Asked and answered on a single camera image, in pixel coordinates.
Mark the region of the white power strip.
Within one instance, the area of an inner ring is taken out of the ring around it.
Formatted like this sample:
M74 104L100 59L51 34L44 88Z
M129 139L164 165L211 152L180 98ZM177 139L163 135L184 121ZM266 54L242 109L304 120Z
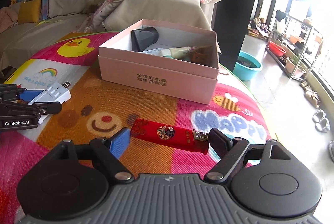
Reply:
M41 102L59 102L64 103L71 98L71 93L68 88L64 88L60 83L52 84L48 89L44 90L41 94L35 97L28 104Z

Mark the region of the brown toy figure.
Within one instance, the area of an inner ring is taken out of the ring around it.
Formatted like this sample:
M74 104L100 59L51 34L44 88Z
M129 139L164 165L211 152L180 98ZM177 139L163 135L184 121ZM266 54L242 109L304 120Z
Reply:
M190 62L200 64L202 66L209 66L211 62L212 46L200 46L195 48L190 54Z

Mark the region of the cream lotion tube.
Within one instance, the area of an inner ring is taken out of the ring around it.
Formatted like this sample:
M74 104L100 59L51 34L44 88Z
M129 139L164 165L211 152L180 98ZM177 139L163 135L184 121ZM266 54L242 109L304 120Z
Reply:
M192 56L195 52L203 51L207 46L192 46L192 47L174 47L160 50L159 56L172 57L173 59L180 59L186 56Z

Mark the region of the white small carton box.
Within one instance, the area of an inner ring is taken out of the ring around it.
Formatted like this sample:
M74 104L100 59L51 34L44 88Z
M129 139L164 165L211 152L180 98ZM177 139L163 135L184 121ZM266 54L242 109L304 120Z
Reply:
M141 51L141 53L155 55L155 56L163 56L162 51L167 48L168 46L166 45L155 43L147 47L144 51Z

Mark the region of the colourful cartoon play mat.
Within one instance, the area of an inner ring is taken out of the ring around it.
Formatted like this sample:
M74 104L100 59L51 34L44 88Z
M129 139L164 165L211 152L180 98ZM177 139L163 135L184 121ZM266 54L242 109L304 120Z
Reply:
M88 143L130 128L138 118L208 132L254 144L272 138L260 107L245 85L225 68L207 105L104 81L99 46L113 33L68 34L23 63L6 79L26 89L69 83L71 98L35 129L1 133L1 223L23 217L16 197L19 180L60 141Z

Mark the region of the yellow cushion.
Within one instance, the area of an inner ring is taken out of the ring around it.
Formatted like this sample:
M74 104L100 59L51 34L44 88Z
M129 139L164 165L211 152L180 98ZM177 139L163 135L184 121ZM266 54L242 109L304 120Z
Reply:
M38 23L41 12L42 0L31 0L20 5L18 24Z

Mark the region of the teal plastic basin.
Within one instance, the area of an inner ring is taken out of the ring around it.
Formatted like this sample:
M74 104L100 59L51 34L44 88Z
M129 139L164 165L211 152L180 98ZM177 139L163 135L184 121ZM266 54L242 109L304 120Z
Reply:
M240 51L233 74L241 81L250 81L263 69L262 63L248 52Z

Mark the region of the beige covered sofa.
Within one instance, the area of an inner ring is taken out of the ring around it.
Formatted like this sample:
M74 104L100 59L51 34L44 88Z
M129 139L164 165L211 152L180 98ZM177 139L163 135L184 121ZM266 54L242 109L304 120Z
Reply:
M48 0L44 23L18 24L1 32L1 70L18 68L70 32L85 31L95 12L102 13L95 22L95 32L121 31L141 19L211 28L200 0L123 0L114 8L101 9L104 1Z

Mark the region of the pair of grey slippers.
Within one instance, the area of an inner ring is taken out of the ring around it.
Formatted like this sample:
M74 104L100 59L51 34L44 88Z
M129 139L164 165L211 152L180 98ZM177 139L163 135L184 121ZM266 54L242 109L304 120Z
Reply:
M328 118L326 117L325 112L322 109L319 109L312 117L313 122L315 123L315 129L319 132L329 132L331 125Z

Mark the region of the beige shoes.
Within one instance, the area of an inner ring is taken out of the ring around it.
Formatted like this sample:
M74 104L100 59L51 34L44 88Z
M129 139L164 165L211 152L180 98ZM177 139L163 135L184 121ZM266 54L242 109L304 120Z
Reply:
M320 98L316 91L311 89L311 86L303 81L300 83L301 88L304 90L304 97L311 103L311 105L315 108L320 107Z

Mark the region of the pink cardboard box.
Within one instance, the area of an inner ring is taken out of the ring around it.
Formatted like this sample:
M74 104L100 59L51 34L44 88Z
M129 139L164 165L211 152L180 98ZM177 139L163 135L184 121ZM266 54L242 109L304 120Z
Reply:
M153 27L153 48L208 46L208 64L133 51L131 32ZM219 73L217 35L214 31L165 21L142 19L99 47L101 77L105 81L208 105Z

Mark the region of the red plastic basin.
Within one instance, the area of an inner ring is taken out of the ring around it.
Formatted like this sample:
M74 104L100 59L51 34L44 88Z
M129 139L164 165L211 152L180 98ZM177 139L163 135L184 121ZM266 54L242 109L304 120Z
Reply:
M272 52L277 57L281 57L286 54L286 51L281 46L272 41L269 42L268 48L270 52Z

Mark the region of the metal balcony shelf rack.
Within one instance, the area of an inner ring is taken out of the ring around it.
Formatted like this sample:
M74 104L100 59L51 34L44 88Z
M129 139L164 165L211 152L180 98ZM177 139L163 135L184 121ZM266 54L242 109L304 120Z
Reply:
M285 51L281 57L270 52L268 45L272 41ZM276 11L272 32L266 45L266 51L288 76L296 81L304 81L321 53L323 37L306 17L299 20L286 12Z

